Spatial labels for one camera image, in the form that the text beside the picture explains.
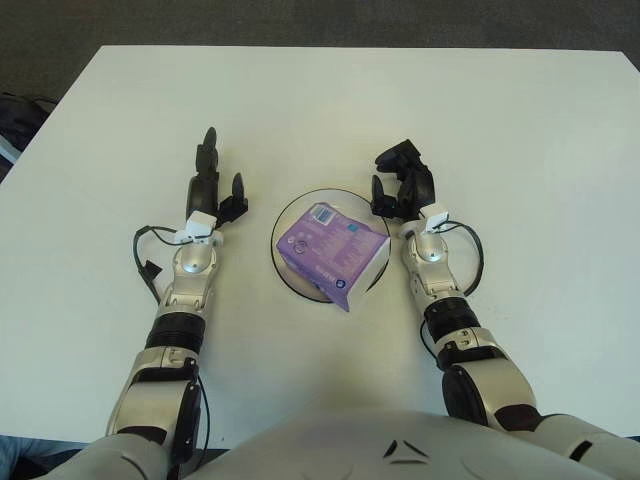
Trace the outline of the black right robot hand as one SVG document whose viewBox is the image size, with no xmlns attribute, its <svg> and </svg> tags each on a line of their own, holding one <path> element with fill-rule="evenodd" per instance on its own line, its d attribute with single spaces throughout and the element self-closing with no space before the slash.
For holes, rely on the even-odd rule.
<svg viewBox="0 0 640 480">
<path fill-rule="evenodd" d="M 370 208 L 374 215 L 404 222 L 418 220 L 421 208 L 435 202 L 432 173 L 409 139 L 381 153 L 375 165 L 379 173 L 395 174 L 400 187 L 396 196 L 386 195 L 380 178 L 372 176 Z"/>
</svg>

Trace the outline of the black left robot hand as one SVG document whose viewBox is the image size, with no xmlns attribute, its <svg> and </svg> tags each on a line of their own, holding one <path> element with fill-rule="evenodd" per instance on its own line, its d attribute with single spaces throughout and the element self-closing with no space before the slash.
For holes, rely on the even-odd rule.
<svg viewBox="0 0 640 480">
<path fill-rule="evenodd" d="M 234 222 L 249 209 L 245 196 L 242 175 L 234 175 L 231 194 L 219 201 L 219 177 L 217 151 L 217 131 L 209 127 L 202 142 L 197 146 L 195 169 L 196 175 L 189 182 L 186 217 L 199 211 L 216 218 L 216 227 Z"/>
</svg>

